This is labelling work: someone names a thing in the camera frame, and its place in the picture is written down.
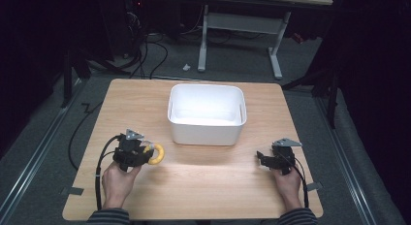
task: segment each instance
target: yellow ring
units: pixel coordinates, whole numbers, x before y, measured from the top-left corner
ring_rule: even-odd
[[[150,144],[150,145],[145,147],[143,153],[146,153],[151,149],[156,149],[158,154],[157,154],[157,157],[155,159],[150,158],[148,160],[148,164],[149,165],[156,165],[164,159],[164,148],[161,145]]]

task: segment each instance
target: person's left hand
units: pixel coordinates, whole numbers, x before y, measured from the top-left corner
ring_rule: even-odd
[[[113,161],[103,174],[103,188],[106,200],[103,209],[122,208],[134,186],[134,180],[142,166],[133,168],[129,173],[122,171],[119,164]]]

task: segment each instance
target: white container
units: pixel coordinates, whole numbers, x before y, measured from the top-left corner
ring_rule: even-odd
[[[184,83],[172,88],[168,117],[178,144],[234,145],[247,112],[235,86]]]

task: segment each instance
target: gray floor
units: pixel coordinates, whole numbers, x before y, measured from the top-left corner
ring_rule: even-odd
[[[151,41],[159,40],[159,36],[150,37]],[[158,44],[167,48],[166,61],[154,73],[155,78],[181,78],[194,80],[228,80],[228,81],[255,81],[285,84],[302,77],[321,44],[321,40],[307,41],[297,44],[293,40],[285,39],[278,52],[280,66],[283,71],[283,80],[276,80],[270,67],[267,47],[273,40],[272,36],[263,36],[256,39],[245,39],[232,36],[224,44],[216,42],[226,41],[226,37],[212,37],[208,46],[206,71],[198,73],[197,62],[200,40],[172,41],[162,39]],[[148,45],[147,59],[143,64],[146,75],[165,56],[165,50],[157,45]],[[183,71],[185,64],[191,70]],[[68,158],[68,143],[76,127],[85,117],[84,106],[89,103],[96,106],[104,100],[109,83],[112,79],[120,78],[108,72],[93,71],[88,81],[76,86],[77,98],[71,107],[62,111],[63,102],[62,80],[55,85],[55,92],[31,116],[31,120],[9,153],[1,160],[0,201],[5,202],[1,208],[4,223],[7,224],[81,224],[69,222],[62,218],[62,210],[67,200],[61,195],[64,187],[71,186],[76,171]],[[324,208],[324,215],[319,218],[320,224],[404,224],[399,212],[392,203],[390,195],[384,188],[378,174],[368,159],[361,140],[357,136],[349,113],[345,108],[343,96],[338,94],[338,107],[335,113],[336,129],[331,130],[324,119],[323,102],[326,99],[312,98],[309,87],[298,87],[285,91],[286,100],[295,122],[300,140],[304,144],[311,173],[315,181],[320,181],[324,188],[318,191]],[[64,114],[61,125],[54,133],[47,129],[53,120]],[[92,113],[80,126],[73,139],[72,156],[78,165],[87,145],[98,110]],[[45,144],[42,138],[49,134],[53,137],[50,143]],[[347,166],[341,163],[342,155],[348,160],[348,172],[354,173],[354,178],[347,178]],[[39,149],[43,151],[44,159],[30,159],[37,156]],[[28,163],[37,163],[38,168],[26,168]],[[27,183],[18,191],[17,197],[11,200],[10,192],[20,176],[26,172],[33,174]],[[360,188],[352,188],[354,180]],[[358,204],[356,198],[364,196],[368,210]],[[236,224],[248,224],[246,220],[235,221]],[[266,221],[265,224],[274,224],[275,221]]]

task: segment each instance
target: human hand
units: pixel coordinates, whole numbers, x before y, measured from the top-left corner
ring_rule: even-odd
[[[138,166],[126,173],[120,169],[119,164],[115,161],[109,165],[103,174],[103,188],[106,195],[103,209],[123,207],[141,169],[142,166]]]
[[[299,191],[301,178],[294,168],[288,175],[281,175],[281,170],[271,170],[275,177],[278,193],[281,195],[286,211],[302,208]]]

